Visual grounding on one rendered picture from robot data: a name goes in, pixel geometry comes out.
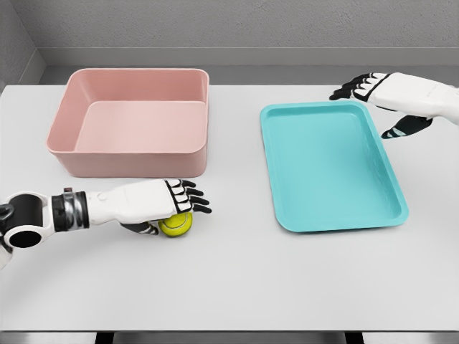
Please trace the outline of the blue plastic tray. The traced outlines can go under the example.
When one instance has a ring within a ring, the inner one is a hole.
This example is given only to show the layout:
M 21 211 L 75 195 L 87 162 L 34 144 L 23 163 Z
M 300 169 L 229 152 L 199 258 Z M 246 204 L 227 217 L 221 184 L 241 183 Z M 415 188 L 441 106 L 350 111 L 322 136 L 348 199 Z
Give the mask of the blue plastic tray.
M 312 233 L 399 226 L 409 209 L 367 108 L 268 105 L 260 126 L 278 223 Z

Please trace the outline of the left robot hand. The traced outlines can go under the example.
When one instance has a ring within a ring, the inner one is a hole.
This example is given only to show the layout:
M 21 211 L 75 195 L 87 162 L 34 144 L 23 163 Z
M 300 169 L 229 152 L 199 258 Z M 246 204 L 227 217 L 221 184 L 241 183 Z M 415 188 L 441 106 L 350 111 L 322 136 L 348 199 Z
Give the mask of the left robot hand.
M 158 223 L 175 215 L 212 212 L 196 184 L 179 178 L 130 183 L 113 189 L 110 196 L 116 221 L 138 234 L 158 234 Z

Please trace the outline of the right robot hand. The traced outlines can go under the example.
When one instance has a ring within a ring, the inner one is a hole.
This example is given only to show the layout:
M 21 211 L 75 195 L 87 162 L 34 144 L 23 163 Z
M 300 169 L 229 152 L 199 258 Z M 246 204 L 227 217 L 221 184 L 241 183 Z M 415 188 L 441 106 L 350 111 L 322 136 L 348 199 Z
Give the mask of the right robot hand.
M 334 90 L 330 100 L 355 99 L 405 116 L 381 134 L 383 139 L 414 135 L 429 126 L 441 112 L 449 86 L 400 72 L 359 75 Z

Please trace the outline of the pink plastic basket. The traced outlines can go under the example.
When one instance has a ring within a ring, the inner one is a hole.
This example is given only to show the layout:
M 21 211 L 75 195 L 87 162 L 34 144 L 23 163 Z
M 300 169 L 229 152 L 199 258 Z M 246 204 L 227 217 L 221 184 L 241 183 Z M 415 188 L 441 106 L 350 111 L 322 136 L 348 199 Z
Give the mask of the pink plastic basket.
M 46 145 L 76 177 L 197 177 L 208 125 L 204 70 L 87 68 L 70 76 Z

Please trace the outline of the yellow-green tennis ball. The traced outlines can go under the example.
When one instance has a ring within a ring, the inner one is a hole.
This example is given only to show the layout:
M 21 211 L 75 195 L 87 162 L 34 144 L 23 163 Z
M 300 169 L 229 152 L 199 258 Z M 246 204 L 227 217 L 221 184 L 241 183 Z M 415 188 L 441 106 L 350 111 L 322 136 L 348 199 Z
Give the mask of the yellow-green tennis ball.
M 180 237 L 190 230 L 193 215 L 190 212 L 175 214 L 158 222 L 159 229 L 168 237 Z

